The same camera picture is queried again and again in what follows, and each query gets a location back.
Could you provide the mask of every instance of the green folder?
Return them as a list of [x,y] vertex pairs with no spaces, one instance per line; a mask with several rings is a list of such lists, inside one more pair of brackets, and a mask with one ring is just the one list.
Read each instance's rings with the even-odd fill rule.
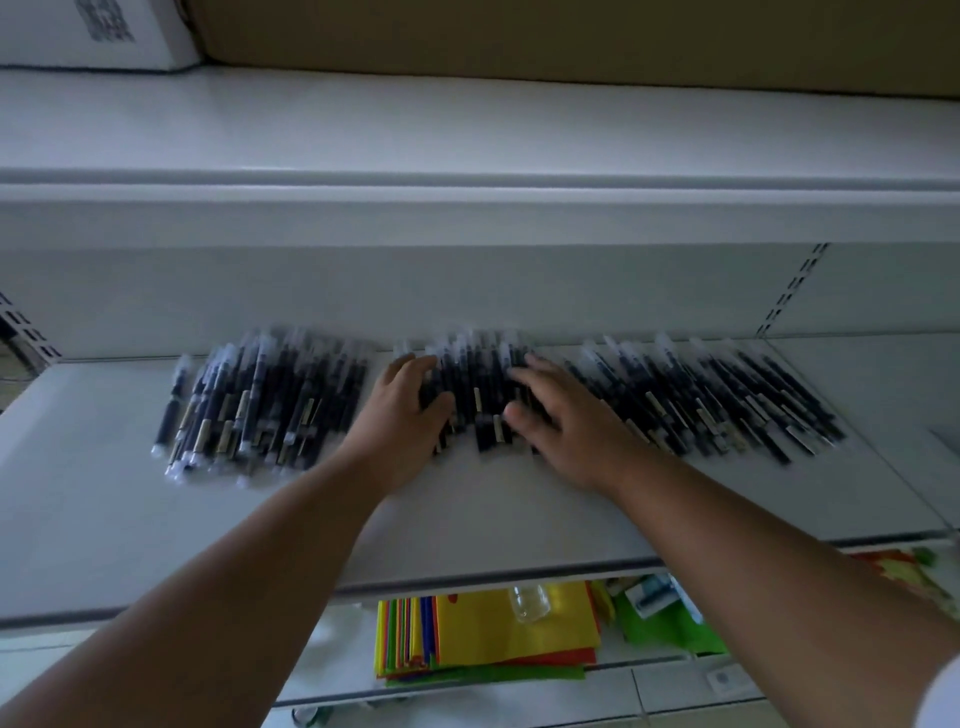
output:
[[695,654],[725,654],[727,647],[705,624],[697,624],[683,603],[678,601],[649,619],[636,613],[630,599],[620,594],[613,598],[616,622],[630,644],[666,643]]

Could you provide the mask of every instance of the white shelf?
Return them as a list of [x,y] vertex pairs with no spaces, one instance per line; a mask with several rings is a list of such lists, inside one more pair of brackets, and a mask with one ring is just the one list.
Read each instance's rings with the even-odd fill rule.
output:
[[[240,244],[183,222],[197,202],[281,222],[244,245],[348,245],[361,232],[368,245],[418,245],[424,229],[436,244],[445,214],[461,220],[456,244],[530,244],[542,232],[526,223],[534,211],[542,223],[548,204],[600,206],[617,222],[551,211],[558,230],[540,244],[946,240],[960,220],[958,130],[960,104],[941,101],[213,67],[6,70],[0,201],[16,206],[0,221],[17,234],[0,246]],[[77,201],[122,205],[95,224],[86,206],[54,217],[34,206]],[[238,205],[254,202],[264,205]],[[380,207],[342,205],[356,202]],[[122,223],[155,203],[191,234],[110,234],[111,214]],[[316,204],[356,234],[318,234],[289,203]],[[434,225],[414,226],[411,203]],[[564,231],[562,218],[577,224]],[[443,228],[442,244],[454,244]]]
[[939,101],[207,67],[8,70],[0,109],[5,182],[960,189]]
[[[51,667],[92,629],[0,636],[0,704]],[[659,665],[687,659],[687,653],[669,645],[637,647],[626,642],[616,627],[604,627],[597,664],[590,673]],[[430,683],[388,688],[373,675],[376,607],[330,606],[314,629],[297,665],[276,697],[279,707],[337,705],[383,700],[429,692],[459,690],[463,686]]]
[[[376,710],[337,708],[328,728],[541,728],[640,715],[629,670],[592,672],[583,681],[547,680],[473,686],[415,696]],[[290,710],[264,728],[291,728]]]
[[960,334],[771,343],[944,519],[960,527],[960,451],[931,432],[960,433]]
[[710,686],[707,673],[733,665],[730,655],[711,655],[696,660],[644,667],[634,670],[640,702],[648,715],[724,705],[763,697],[756,686],[720,695]]
[[[8,555],[0,583],[9,586],[0,622],[108,617],[275,489],[239,491],[231,480],[176,488],[164,479],[148,449],[169,376],[168,361],[60,364],[0,417],[0,511],[16,515],[0,532]],[[942,527],[855,437],[817,458],[798,454],[789,468],[759,452],[693,462],[826,541],[910,540]],[[529,452],[481,458],[467,440],[374,513],[335,596],[355,601],[659,566],[611,503],[566,485]]]
[[[277,696],[276,704],[336,704],[458,690],[455,685],[442,683],[387,688],[384,681],[373,677],[375,637],[375,607],[336,606],[327,609]],[[602,645],[597,650],[597,664],[588,671],[629,669],[685,658],[683,650],[669,645],[633,646],[623,639],[617,628],[605,627]]]

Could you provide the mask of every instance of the pen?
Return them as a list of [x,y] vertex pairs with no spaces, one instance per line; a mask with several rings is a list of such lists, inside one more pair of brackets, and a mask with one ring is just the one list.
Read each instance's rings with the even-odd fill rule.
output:
[[156,432],[154,446],[151,454],[154,457],[163,457],[169,454],[170,446],[174,442],[177,434],[177,416],[183,405],[183,395],[186,388],[186,376],[190,371],[190,357],[184,354],[177,360],[177,366],[174,367],[173,388],[170,390],[170,399],[167,406],[163,409],[163,417],[160,418],[160,427]]

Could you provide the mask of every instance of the finger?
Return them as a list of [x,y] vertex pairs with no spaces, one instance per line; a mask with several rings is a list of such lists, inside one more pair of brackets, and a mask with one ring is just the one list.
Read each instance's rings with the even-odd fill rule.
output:
[[390,364],[387,365],[387,368],[383,370],[383,374],[380,375],[380,379],[377,381],[378,384],[390,384],[394,380],[394,377],[399,373],[400,369],[403,368],[403,365],[408,361],[413,359],[414,356],[411,353],[406,353],[399,359],[394,359]]
[[433,354],[429,356],[418,356],[416,359],[409,359],[404,363],[397,373],[396,379],[401,382],[403,386],[414,384],[417,389],[420,389],[420,385],[423,384],[423,375],[436,366],[437,357]]
[[538,372],[550,372],[551,374],[566,374],[564,368],[559,364],[554,364],[549,359],[544,359],[542,356],[534,354],[533,352],[528,352],[526,356],[523,357],[527,366],[531,369],[536,369]]
[[507,424],[526,438],[527,442],[546,455],[547,459],[559,454],[561,434],[518,401],[512,401],[503,410]]
[[534,397],[546,408],[551,416],[559,416],[564,408],[567,393],[564,387],[552,372],[538,372],[534,369],[514,367],[510,370],[510,379],[526,384],[534,393]]
[[456,400],[452,392],[441,392],[430,406],[423,410],[431,435],[438,435],[441,429],[450,421],[450,416],[456,408]]

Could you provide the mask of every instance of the lower shelf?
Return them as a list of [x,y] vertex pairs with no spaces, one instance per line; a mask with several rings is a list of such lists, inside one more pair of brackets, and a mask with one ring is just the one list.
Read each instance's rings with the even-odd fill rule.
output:
[[[641,715],[629,670],[592,672],[583,681],[551,680],[459,688],[389,702],[344,706],[327,728],[541,728]],[[292,728],[290,710],[271,712],[264,728]]]
[[[544,348],[546,355],[570,348]],[[389,354],[373,363],[378,369]],[[275,478],[177,488],[149,455],[170,361],[59,364],[0,416],[0,628],[108,619],[246,517]],[[943,527],[862,439],[787,468],[761,452],[690,462],[838,545],[923,538]],[[430,538],[421,533],[429,531]],[[481,456],[458,442],[364,529],[335,599],[492,588],[656,569],[607,500],[564,483],[528,450]]]

